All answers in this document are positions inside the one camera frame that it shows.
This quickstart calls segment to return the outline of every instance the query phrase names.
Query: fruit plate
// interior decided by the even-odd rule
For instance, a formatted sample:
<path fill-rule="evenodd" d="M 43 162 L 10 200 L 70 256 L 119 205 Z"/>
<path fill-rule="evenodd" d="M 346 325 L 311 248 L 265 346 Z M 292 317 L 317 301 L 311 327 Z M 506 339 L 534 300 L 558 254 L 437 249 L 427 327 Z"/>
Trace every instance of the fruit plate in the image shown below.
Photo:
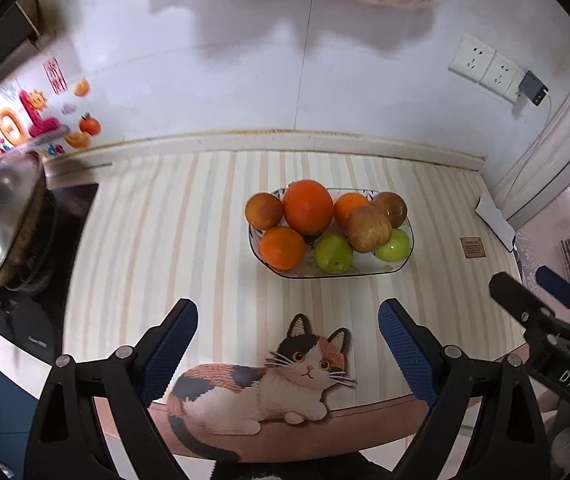
<path fill-rule="evenodd" d="M 379 191 L 374 191 L 373 189 L 342 189 L 342 188 L 327 188 L 329 194 L 332 196 L 332 200 L 336 202 L 336 199 L 341 195 L 346 193 L 361 193 L 368 200 L 372 200 Z M 272 193 L 279 200 L 283 200 L 285 195 L 285 188 L 277 189 Z M 281 219 L 279 225 L 287 226 L 285 218 Z M 335 219 L 332 219 L 332 223 L 329 225 L 325 231 L 314 237 L 305 237 L 305 257 L 298 267 L 292 270 L 277 270 L 270 267 L 264 259 L 261 258 L 261 253 L 259 252 L 259 243 L 265 234 L 265 231 L 260 231 L 249 226 L 249 245 L 252 248 L 254 256 L 268 269 L 275 272 L 283 278 L 292 279 L 305 279 L 305 278 L 342 278 L 344 276 L 372 276 L 374 274 L 389 274 L 390 272 L 396 272 L 401 270 L 403 266 L 407 263 L 409 258 L 412 256 L 412 251 L 414 251 L 414 234 L 412 233 L 412 226 L 410 225 L 409 219 L 405 219 L 405 222 L 399 229 L 403 230 L 409 237 L 410 251 L 408 256 L 404 260 L 398 262 L 384 262 L 379 260 L 374 254 L 366 253 L 361 254 L 354 251 L 353 263 L 351 267 L 347 269 L 342 274 L 328 274 L 323 272 L 316 265 L 314 260 L 314 244 L 323 235 L 326 234 L 341 234 L 344 235 L 343 229 L 337 224 Z"/>

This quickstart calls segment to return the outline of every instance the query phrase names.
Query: cat's head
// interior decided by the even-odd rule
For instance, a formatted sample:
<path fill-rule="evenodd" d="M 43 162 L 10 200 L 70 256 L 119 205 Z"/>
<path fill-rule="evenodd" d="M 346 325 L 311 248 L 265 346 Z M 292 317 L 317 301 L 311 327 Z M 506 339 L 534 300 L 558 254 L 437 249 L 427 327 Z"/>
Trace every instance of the cat's head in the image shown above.
<path fill-rule="evenodd" d="M 352 386 L 353 380 L 347 377 L 345 370 L 350 339 L 346 328 L 339 328 L 329 337 L 316 335 L 307 317 L 296 314 L 287 337 L 266 362 L 291 382 L 307 388 L 324 390 L 334 384 Z"/>

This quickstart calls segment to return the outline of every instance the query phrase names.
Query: green apple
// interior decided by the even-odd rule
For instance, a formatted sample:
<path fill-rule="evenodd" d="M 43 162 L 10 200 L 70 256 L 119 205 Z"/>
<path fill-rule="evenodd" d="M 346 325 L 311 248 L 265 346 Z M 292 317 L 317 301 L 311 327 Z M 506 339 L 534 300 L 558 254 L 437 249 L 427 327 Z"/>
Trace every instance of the green apple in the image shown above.
<path fill-rule="evenodd" d="M 392 238 L 374 251 L 374 256 L 384 262 L 399 262 L 409 256 L 409 236 L 401 229 L 392 229 Z"/>
<path fill-rule="evenodd" d="M 342 274 L 351 266 L 353 251 L 347 240 L 339 235 L 325 235 L 314 247 L 316 265 L 328 274 Z"/>

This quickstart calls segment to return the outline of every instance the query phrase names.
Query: black charger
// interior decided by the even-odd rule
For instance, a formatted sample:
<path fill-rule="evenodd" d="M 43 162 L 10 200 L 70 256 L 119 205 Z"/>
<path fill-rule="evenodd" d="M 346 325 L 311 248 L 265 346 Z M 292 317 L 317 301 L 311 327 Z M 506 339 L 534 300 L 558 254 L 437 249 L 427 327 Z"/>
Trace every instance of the black charger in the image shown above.
<path fill-rule="evenodd" d="M 540 105 L 543 98 L 548 94 L 548 87 L 534 75 L 532 70 L 527 70 L 523 81 L 519 85 L 519 92 L 527 96 L 536 106 Z"/>

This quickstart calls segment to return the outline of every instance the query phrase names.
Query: white cable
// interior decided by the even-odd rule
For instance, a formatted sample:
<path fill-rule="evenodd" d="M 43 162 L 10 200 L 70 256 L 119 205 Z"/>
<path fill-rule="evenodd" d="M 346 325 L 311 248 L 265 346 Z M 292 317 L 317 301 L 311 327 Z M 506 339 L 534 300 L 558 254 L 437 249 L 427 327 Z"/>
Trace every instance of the white cable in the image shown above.
<path fill-rule="evenodd" d="M 552 118 L 552 98 L 550 97 L 549 93 L 546 94 L 546 96 L 548 98 L 548 104 L 550 105 L 550 108 L 548 109 L 548 116 L 545 119 L 545 124 L 543 125 L 543 128 L 541 129 L 539 135 L 534 140 L 534 143 L 532 144 L 531 148 L 528 150 L 530 152 L 530 154 L 525 158 L 525 161 L 521 165 L 521 169 L 516 174 L 516 177 L 514 177 L 514 180 L 512 181 L 512 185 L 510 186 L 510 189 L 507 190 L 507 194 L 505 195 L 505 203 L 507 203 L 507 199 L 509 198 L 510 193 L 512 192 L 512 189 L 514 189 L 514 186 L 516 185 L 516 181 L 519 179 L 519 177 L 521 176 L 521 173 L 523 173 L 523 170 L 527 166 L 527 163 L 530 161 L 530 159 L 532 158 L 532 156 L 536 152 L 536 148 L 538 148 L 539 144 L 542 143 L 543 140 L 545 140 L 547 138 L 547 135 L 545 135 L 545 130 L 548 128 L 548 126 L 550 126 L 550 121 Z"/>

